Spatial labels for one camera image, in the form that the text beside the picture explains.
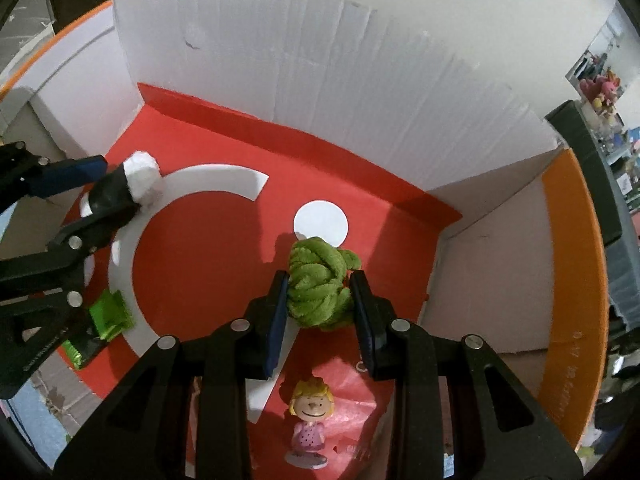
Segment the figurine's yellow hair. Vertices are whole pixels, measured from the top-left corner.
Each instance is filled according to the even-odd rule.
[[[296,387],[293,390],[291,401],[289,403],[289,413],[296,415],[296,410],[293,409],[293,404],[299,397],[322,397],[326,396],[331,401],[328,415],[334,412],[334,394],[331,393],[329,386],[320,377],[311,377],[308,381],[298,381]]]

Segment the red paper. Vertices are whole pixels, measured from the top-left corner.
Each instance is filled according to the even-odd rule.
[[[178,199],[151,220],[136,251],[133,282],[140,309],[156,333],[189,340],[241,316],[249,300],[266,293],[274,272],[286,268],[296,240],[293,218],[311,200],[329,200],[345,212],[349,232],[342,246],[361,257],[373,292],[389,298],[399,316],[417,318],[438,234],[459,218],[455,211],[309,134],[171,92],[143,90],[172,117],[145,105],[108,153],[111,164],[144,150],[156,158],[163,175],[212,163],[269,175],[255,202],[202,192]],[[281,140],[268,140],[279,128],[287,139],[283,149]],[[331,160],[325,164],[319,153]],[[108,250],[97,253],[89,289],[96,297],[107,287],[108,257]],[[119,337],[79,375],[104,397],[135,360]],[[353,328],[300,331],[258,423],[248,424],[256,480],[354,478],[392,393],[391,383],[374,383],[357,371],[359,361]],[[316,471],[284,461],[297,421],[287,405],[296,382],[311,374],[322,377],[336,399],[335,413],[324,422],[323,453],[329,463]]]

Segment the toy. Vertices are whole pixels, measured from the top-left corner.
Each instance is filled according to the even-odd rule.
[[[289,255],[289,315],[303,327],[334,330],[353,322],[348,270],[360,268],[355,253],[336,249],[319,237],[293,244]]]
[[[86,329],[62,343],[76,370],[87,366],[117,335],[134,325],[121,293],[105,290],[90,308]]]
[[[612,107],[618,100],[618,87],[620,86],[620,78],[616,76],[611,70],[607,70],[607,75],[599,75],[593,81],[590,79],[582,79],[580,81],[580,90],[587,98],[587,100],[597,105],[598,100],[600,103],[599,108],[606,106]]]
[[[298,381],[289,412],[302,420],[295,425],[292,450],[285,455],[291,465],[303,469],[321,469],[327,465],[327,458],[318,453],[324,449],[325,420],[334,412],[334,396],[329,386],[319,377],[308,381]]]

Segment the pink plush toy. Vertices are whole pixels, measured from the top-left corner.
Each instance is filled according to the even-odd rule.
[[[580,81],[580,90],[590,103],[599,95],[603,95],[606,101],[612,104],[618,100],[618,94],[616,93],[620,86],[620,78],[617,77],[611,70],[607,71],[607,76],[599,75],[595,81],[590,79],[583,79]]]

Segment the screw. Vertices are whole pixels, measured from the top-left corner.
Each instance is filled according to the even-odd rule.
[[[68,244],[69,247],[77,251],[80,247],[82,247],[82,238],[73,235],[71,238],[69,238]]]
[[[78,308],[79,306],[82,306],[82,294],[72,290],[66,295],[66,302],[73,308]]]
[[[411,323],[405,319],[395,319],[391,322],[391,328],[396,332],[406,332],[411,328]]]
[[[248,330],[250,326],[251,323],[245,319],[235,319],[231,322],[231,330],[234,332],[244,332]]]
[[[467,345],[472,350],[479,350],[482,348],[484,341],[479,335],[468,335],[465,337],[465,345]]]
[[[168,350],[169,348],[173,348],[175,346],[176,340],[172,335],[163,335],[158,342],[158,348],[161,350]]]

